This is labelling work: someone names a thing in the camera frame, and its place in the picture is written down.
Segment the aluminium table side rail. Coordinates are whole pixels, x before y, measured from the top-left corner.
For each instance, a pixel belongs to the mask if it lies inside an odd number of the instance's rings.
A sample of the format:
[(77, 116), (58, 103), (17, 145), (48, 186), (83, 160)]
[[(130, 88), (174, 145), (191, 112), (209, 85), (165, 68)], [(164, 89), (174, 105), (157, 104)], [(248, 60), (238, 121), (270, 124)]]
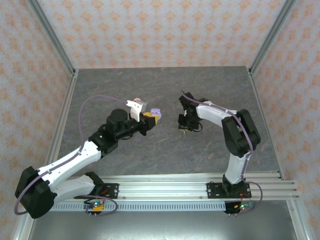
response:
[[(256, 83), (254, 80), (254, 73), (250, 68), (248, 68), (247, 71), (248, 71), (248, 75), (250, 78), (250, 82), (252, 84), (252, 88), (253, 88), (258, 106), (259, 106), (259, 110), (262, 115), (264, 125), (266, 127), (268, 138), (271, 142), (272, 149), (275, 151), (276, 147), (275, 147), (275, 144), (273, 143), (273, 139), (269, 131), (267, 119), (263, 110), (262, 102), (258, 94)], [(313, 234), (311, 233), (311, 230), (307, 223), (306, 212), (305, 212), (305, 208), (303, 206), (300, 194), (298, 194), (298, 196), (296, 196), (295, 198), (291, 197), (289, 200), (286, 200), (285, 207), (287, 208), (287, 212), (290, 215), (290, 222), (292, 223), (292, 226), (294, 228), (293, 236), (296, 238), (296, 240), (314, 240)]]
[[(44, 162), (45, 166), (55, 162), (58, 159), (78, 73), (79, 69), (75, 69), (71, 74), (69, 85), (65, 93), (64, 102), (60, 109), (57, 126), (55, 128), (55, 132), (51, 141), (51, 146)], [(18, 224), (12, 240), (28, 240), (33, 227), (33, 223), (34, 219), (32, 219), (28, 214), (19, 216)]]

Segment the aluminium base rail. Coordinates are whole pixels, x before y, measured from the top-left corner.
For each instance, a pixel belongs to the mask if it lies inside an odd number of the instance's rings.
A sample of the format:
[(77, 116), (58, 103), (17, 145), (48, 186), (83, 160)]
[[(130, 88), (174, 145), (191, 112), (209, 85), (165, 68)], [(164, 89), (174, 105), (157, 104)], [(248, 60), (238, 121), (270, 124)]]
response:
[[(228, 201), (228, 198), (208, 198), (207, 183), (221, 183), (221, 173), (150, 174), (102, 176), (108, 184), (119, 184), (119, 201)], [(251, 198), (258, 200), (289, 200), (301, 195), (293, 180), (283, 180), (279, 172), (249, 172), (246, 181)]]

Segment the aluminium frame post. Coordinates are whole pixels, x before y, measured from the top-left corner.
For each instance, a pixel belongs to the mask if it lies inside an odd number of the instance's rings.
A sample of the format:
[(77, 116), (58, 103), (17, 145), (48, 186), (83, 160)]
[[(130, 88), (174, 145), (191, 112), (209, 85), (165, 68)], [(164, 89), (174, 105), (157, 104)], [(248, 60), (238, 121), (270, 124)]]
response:
[(256, 57), (254, 58), (251, 67), (248, 68), (250, 76), (253, 76), (260, 64), (263, 62), (266, 54), (274, 43), (276, 37), (278, 36), (281, 28), (285, 24), (287, 18), (291, 14), (293, 7), (295, 6), (297, 0), (285, 0), (283, 7), (281, 8), (279, 14), (277, 15), (275, 21), (273, 22), (264, 42), (262, 43)]
[(76, 76), (78, 74), (78, 69), (74, 68), (71, 60), (69, 59), (65, 49), (63, 48), (58, 36), (56, 35), (54, 28), (52, 27), (50, 21), (48, 20), (43, 8), (41, 7), (38, 0), (26, 0), (35, 16), (37, 17), (42, 29), (46, 33), (48, 39), (50, 40), (53, 48), (55, 49), (57, 55), (62, 61), (64, 67), (72, 75)]

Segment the small controller circuit board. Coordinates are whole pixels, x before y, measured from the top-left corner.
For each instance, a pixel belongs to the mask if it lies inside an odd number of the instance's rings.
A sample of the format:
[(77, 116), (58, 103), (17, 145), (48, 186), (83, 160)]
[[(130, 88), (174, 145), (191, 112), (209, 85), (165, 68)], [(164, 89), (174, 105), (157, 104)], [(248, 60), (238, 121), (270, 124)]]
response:
[(102, 213), (105, 208), (105, 202), (99, 199), (88, 199), (84, 202), (84, 210), (89, 216), (97, 216)]
[(253, 209), (255, 204), (252, 201), (241, 202), (241, 201), (226, 201), (225, 202), (225, 211), (227, 215), (237, 216), (240, 213), (244, 213)]

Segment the grey metal panel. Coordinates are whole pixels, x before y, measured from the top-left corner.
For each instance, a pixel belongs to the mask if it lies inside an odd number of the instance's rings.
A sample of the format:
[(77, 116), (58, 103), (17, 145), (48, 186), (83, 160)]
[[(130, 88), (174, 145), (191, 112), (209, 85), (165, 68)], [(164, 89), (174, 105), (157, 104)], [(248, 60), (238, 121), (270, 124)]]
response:
[(50, 212), (37, 219), (29, 240), (297, 240), (289, 213), (260, 208), (228, 217), (223, 212), (117, 212), (88, 217)]

